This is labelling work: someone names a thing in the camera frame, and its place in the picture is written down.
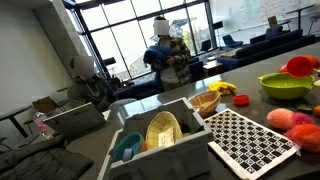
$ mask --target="green bowl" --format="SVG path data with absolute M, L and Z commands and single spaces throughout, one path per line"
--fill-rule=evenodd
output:
M 258 78 L 263 91 L 282 100 L 297 99 L 310 92 L 314 77 L 293 78 L 288 73 L 273 73 Z

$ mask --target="pink yarn ball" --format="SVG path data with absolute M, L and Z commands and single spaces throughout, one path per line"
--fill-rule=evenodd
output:
M 267 120 L 271 126 L 288 130 L 293 127 L 292 116 L 294 115 L 293 111 L 284 108 L 277 108 L 267 115 Z
M 306 114 L 303 113 L 294 113 L 292 116 L 293 125 L 298 124 L 314 124 L 314 120 Z

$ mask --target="person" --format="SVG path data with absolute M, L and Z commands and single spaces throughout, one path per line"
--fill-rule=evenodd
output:
M 157 16 L 154 20 L 156 22 L 157 20 L 166 19 L 162 16 Z M 155 45 L 168 47 L 172 50 L 171 56 L 166 61 L 169 67 L 163 68 L 161 65 L 154 63 L 151 68 L 155 71 L 160 71 L 163 89 L 164 91 L 169 91 L 186 85 L 191 81 L 190 70 L 187 65 L 191 55 L 182 38 L 171 37 L 169 32 L 163 34 L 167 35 L 158 35 L 159 41 Z
M 74 69 L 74 58 L 70 67 Z M 116 110 L 120 106 L 136 101 L 136 99 L 118 100 L 109 83 L 104 77 L 79 75 L 73 78 L 73 84 L 68 88 L 68 101 L 72 108 L 91 102 L 100 112 Z

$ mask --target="large window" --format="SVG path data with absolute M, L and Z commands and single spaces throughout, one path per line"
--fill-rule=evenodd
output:
M 146 48 L 158 40 L 153 29 L 157 15 L 163 14 L 169 20 L 170 35 L 183 38 L 191 55 L 197 55 L 201 42 L 211 38 L 204 4 L 207 1 L 123 0 L 107 5 L 87 1 L 76 0 L 82 4 L 73 11 L 78 17 L 75 20 L 83 27 L 77 30 L 85 31 L 80 39 L 89 55 L 93 54 L 101 61 L 114 58 L 116 63 L 107 65 L 106 69 L 121 80 L 151 72 L 150 66 L 144 64 L 143 56 Z

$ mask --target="ceiling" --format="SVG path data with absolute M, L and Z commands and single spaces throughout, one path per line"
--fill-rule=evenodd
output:
M 35 9 L 42 5 L 48 4 L 50 0 L 0 0 L 8 4 L 12 4 L 27 9 Z

